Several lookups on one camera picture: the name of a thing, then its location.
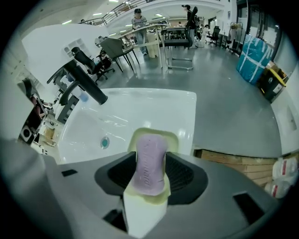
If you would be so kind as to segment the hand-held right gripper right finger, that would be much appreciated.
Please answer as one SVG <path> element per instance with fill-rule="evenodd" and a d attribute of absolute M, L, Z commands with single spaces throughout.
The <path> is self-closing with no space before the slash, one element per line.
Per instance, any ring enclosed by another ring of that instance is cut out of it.
<path fill-rule="evenodd" d="M 275 198 L 233 168 L 190 155 L 168 155 L 202 168 L 207 187 L 191 204 L 169 206 L 147 239 L 250 239 L 278 209 Z"/>

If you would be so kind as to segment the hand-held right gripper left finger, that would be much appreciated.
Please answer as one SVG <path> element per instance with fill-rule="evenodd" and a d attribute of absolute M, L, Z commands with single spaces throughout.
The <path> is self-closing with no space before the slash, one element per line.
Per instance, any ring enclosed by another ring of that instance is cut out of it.
<path fill-rule="evenodd" d="M 128 239 L 75 194 L 53 157 L 15 140 L 0 141 L 0 177 L 16 212 L 16 233 L 30 239 Z"/>

